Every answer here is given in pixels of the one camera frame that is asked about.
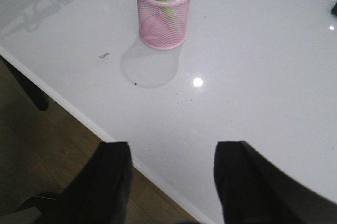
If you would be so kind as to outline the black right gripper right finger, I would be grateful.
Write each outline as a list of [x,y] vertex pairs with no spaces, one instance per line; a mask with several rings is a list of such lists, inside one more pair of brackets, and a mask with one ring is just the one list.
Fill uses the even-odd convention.
[[245,141],[217,143],[213,177],[225,223],[336,223],[336,203],[292,179]]

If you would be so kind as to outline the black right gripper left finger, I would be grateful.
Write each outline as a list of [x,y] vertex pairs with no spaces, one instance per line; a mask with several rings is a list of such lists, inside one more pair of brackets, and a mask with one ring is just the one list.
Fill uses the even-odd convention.
[[132,176],[127,142],[102,142],[36,223],[125,223]]

